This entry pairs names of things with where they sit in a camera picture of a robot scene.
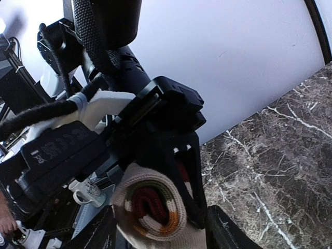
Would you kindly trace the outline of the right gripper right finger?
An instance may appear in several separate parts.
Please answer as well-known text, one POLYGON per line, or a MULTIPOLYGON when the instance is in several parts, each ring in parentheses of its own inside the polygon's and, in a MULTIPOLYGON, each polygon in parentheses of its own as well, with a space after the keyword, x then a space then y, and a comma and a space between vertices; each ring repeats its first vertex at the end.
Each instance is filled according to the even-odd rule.
POLYGON ((210 249, 262 249, 218 205, 207 210, 206 246, 210 249))

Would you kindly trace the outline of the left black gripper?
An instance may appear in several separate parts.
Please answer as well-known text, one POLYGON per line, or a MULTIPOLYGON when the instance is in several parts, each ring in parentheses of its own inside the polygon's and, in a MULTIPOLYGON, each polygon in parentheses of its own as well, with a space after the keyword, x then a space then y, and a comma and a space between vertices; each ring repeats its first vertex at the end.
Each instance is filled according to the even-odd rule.
POLYGON ((199 139, 205 124, 199 93, 164 76, 153 79, 114 117, 108 168, 139 165, 167 176, 178 190, 189 221, 205 228, 199 139))

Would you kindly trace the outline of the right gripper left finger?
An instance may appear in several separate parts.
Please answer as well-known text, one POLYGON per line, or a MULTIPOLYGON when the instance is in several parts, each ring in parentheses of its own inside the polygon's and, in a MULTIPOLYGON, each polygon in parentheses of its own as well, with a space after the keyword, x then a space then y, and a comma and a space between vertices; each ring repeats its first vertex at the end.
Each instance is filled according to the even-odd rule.
POLYGON ((111 206, 103 207, 87 226, 63 249, 104 249, 115 248, 116 220, 111 206))

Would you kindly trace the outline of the striped brown beige sock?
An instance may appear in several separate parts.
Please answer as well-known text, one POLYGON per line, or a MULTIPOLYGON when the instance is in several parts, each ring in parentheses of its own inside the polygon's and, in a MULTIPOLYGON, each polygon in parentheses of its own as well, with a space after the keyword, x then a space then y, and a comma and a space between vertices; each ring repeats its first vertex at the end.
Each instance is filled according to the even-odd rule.
POLYGON ((183 200, 165 175, 130 164, 111 198, 117 229, 134 248, 206 248, 205 229, 188 221, 183 200))

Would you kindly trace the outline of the person's hand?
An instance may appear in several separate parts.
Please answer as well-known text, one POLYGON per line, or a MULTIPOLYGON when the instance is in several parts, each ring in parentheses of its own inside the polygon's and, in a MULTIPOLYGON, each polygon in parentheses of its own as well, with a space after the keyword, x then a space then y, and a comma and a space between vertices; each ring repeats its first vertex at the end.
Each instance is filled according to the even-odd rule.
POLYGON ((18 229, 18 225, 7 205, 4 195, 1 193, 1 234, 7 235, 18 229))

